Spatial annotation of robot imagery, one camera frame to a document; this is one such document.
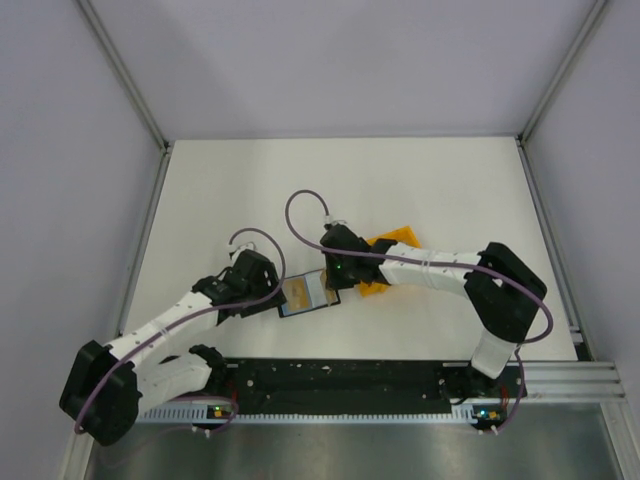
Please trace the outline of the black leather card holder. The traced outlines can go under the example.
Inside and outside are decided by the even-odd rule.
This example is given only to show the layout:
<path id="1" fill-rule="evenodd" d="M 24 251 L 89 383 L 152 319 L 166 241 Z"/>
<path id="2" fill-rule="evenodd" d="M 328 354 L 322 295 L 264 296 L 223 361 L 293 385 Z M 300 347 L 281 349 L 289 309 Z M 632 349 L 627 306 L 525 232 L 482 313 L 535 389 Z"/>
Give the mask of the black leather card holder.
<path id="1" fill-rule="evenodd" d="M 287 280 L 296 277 L 303 277 L 305 279 L 309 298 L 311 301 L 311 307 L 306 310 L 293 313 L 288 310 L 287 297 L 285 295 L 285 284 Z M 327 286 L 327 272 L 325 269 L 313 270 L 301 275 L 287 277 L 284 280 L 282 291 L 285 295 L 286 302 L 278 307 L 278 314 L 280 318 L 289 318 L 301 314 L 306 314 L 316 310 L 333 307 L 341 303 L 339 293 L 337 291 L 329 289 Z"/>

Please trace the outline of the credit card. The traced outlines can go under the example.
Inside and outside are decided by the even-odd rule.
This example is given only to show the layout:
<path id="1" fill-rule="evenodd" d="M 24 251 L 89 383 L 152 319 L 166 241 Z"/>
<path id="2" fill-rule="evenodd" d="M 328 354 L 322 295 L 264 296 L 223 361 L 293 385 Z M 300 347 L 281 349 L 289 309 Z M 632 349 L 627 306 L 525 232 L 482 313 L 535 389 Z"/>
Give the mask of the credit card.
<path id="1" fill-rule="evenodd" d="M 306 281 L 303 277 L 296 277 L 286 281 L 285 295 L 288 310 L 296 313 L 311 307 Z"/>

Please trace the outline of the yellow plastic bin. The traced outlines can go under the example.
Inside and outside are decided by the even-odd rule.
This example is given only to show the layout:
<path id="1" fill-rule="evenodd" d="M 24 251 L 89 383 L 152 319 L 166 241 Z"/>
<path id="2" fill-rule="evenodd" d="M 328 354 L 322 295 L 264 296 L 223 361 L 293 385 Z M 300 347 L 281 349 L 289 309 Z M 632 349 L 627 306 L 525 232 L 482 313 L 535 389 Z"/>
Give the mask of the yellow plastic bin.
<path id="1" fill-rule="evenodd" d="M 401 227 L 401 228 L 386 232 L 384 234 L 368 238 L 366 240 L 366 242 L 370 246 L 373 246 L 374 243 L 377 240 L 380 240 L 380 239 L 395 240 L 395 241 L 397 241 L 399 243 L 404 243 L 406 245 L 409 245 L 409 246 L 415 247 L 415 248 L 421 248 L 422 247 L 420 241 L 418 240 L 418 238 L 416 237 L 414 231 L 412 230 L 412 228 L 410 226 L 404 226 L 404 227 Z M 389 285 L 382 284 L 382 283 L 376 283 L 376 282 L 371 283 L 371 284 L 366 284 L 366 283 L 361 282 L 358 285 L 358 291 L 359 291 L 359 293 L 360 293 L 360 295 L 362 297 L 369 297 L 369 296 L 373 296 L 373 295 L 377 295 L 377 294 L 383 294 L 389 288 L 390 288 Z"/>

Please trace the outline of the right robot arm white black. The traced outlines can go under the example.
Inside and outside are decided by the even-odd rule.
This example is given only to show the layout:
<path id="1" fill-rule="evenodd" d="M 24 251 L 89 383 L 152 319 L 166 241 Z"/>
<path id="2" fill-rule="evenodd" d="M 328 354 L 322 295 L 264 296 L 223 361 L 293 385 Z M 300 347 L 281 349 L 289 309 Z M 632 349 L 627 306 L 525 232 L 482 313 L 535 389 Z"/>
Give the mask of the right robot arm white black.
<path id="1" fill-rule="evenodd" d="M 484 331 L 466 380 L 487 396 L 504 380 L 503 370 L 522 345 L 547 293 L 544 282 L 501 243 L 478 253 L 443 253 L 380 238 L 369 244 L 344 224 L 327 224 L 320 240 L 327 286 L 344 290 L 360 283 L 413 285 L 469 300 Z"/>

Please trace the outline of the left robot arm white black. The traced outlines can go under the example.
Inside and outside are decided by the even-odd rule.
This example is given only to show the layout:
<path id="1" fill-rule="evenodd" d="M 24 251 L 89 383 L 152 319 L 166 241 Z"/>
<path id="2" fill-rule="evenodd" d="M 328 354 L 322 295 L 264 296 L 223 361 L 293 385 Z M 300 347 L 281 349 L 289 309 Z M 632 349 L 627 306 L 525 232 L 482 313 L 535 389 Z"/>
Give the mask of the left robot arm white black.
<path id="1" fill-rule="evenodd" d="M 275 264 L 245 249 L 218 276 L 198 280 L 168 310 L 138 329 L 78 351 L 59 406 L 77 434 L 102 446 L 119 441 L 137 418 L 171 400 L 226 387 L 226 361 L 202 335 L 225 320 L 248 317 L 285 301 Z"/>

